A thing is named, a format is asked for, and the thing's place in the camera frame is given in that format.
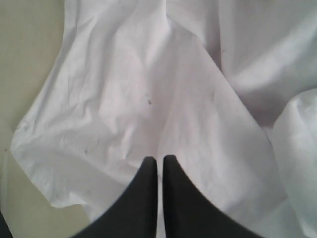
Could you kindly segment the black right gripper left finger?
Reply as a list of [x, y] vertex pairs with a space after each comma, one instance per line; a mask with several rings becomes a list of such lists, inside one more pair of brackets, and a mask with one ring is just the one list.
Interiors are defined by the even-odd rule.
[[145, 157], [114, 204], [75, 238], [154, 238], [158, 219], [158, 169]]

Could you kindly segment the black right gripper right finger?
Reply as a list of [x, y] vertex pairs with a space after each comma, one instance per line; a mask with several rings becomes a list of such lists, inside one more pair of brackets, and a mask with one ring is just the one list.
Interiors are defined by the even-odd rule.
[[163, 160], [163, 216], [168, 238], [250, 237], [198, 191], [174, 155]]

